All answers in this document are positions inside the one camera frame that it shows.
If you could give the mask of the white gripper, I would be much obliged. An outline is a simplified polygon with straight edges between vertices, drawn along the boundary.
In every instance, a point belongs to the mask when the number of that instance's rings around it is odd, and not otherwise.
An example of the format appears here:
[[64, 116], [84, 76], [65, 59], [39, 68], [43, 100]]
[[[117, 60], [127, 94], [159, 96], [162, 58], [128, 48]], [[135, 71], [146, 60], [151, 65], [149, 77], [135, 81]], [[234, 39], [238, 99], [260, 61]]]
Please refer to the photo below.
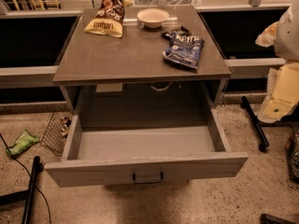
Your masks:
[[299, 104], [299, 63], [271, 68], [267, 76], [267, 95], [257, 113], [258, 120], [274, 123], [290, 115]]

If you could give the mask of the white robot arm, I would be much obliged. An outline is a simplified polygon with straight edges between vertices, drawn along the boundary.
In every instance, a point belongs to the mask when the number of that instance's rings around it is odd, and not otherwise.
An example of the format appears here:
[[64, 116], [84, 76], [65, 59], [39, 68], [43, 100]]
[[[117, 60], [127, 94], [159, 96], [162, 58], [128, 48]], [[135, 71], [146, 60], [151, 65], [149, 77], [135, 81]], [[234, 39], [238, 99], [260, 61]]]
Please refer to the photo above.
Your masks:
[[258, 111], [258, 120], [274, 123], [290, 115], [299, 104], [299, 0], [259, 34], [255, 44], [273, 46], [285, 60], [279, 68], [271, 68], [267, 77], [267, 95]]

